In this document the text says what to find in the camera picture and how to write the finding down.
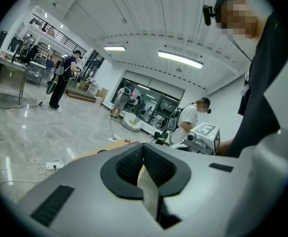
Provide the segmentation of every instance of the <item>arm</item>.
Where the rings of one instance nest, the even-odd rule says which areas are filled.
[[[219,144],[216,155],[217,156],[226,156],[232,142],[233,142],[233,139],[228,140],[228,141],[224,141],[221,144]]]
[[[70,70],[72,72],[79,72],[80,71],[79,69],[76,69],[76,63],[75,62],[71,62]]]
[[[190,130],[193,128],[191,126],[191,123],[189,122],[181,122],[180,126],[183,128],[183,130],[186,132],[186,133],[189,133]]]

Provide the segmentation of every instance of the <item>black t-shirt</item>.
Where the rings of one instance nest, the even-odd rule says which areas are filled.
[[[70,66],[71,66],[71,63],[72,62],[76,62],[76,58],[74,56],[69,56],[65,59],[65,63],[64,63],[64,79],[65,80],[68,80],[70,78],[70,75],[71,75],[71,69],[70,69]]]
[[[249,90],[242,97],[238,111],[243,121],[227,152],[239,157],[243,148],[256,145],[266,135],[276,132],[278,121],[264,97],[288,59],[288,35],[276,12],[268,17],[249,70]]]

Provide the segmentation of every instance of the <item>black pants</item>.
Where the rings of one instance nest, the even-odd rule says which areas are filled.
[[[67,83],[68,83],[68,80],[64,80],[63,76],[58,77],[58,83],[49,101],[49,105],[52,108],[55,108],[55,109],[59,108],[58,102],[61,99],[65,91]]]

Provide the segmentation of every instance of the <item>ceiling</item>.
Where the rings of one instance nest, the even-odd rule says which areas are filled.
[[[214,6],[215,1],[36,0],[110,62],[133,67],[139,73],[159,72],[208,92],[241,76],[250,65],[214,23],[204,24],[202,6]],[[246,1],[258,16],[267,17],[271,12],[265,0]],[[252,58],[255,43],[236,41]],[[110,44],[124,45],[126,51],[105,51],[103,46]],[[158,50],[196,59],[204,66],[196,69],[160,58]]]

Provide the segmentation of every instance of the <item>floor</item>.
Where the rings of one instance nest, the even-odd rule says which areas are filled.
[[[21,105],[37,105],[45,95],[43,81],[40,88],[26,83]],[[5,180],[41,180],[37,174],[41,162],[60,159],[64,163],[78,156],[101,148],[110,143],[113,135],[130,141],[150,142],[152,137],[139,131],[137,133],[125,129],[121,120],[109,122],[109,111],[95,103],[85,102],[63,95],[59,104],[63,111],[52,110],[48,103],[51,95],[44,99],[43,106],[24,107],[22,109],[0,109],[0,183]],[[0,106],[17,107],[17,97],[8,95],[0,89]],[[78,137],[72,152],[72,144]],[[139,186],[145,192],[145,204],[151,213],[156,213],[156,190],[147,173]],[[17,203],[36,183],[13,182],[1,183],[0,192]]]

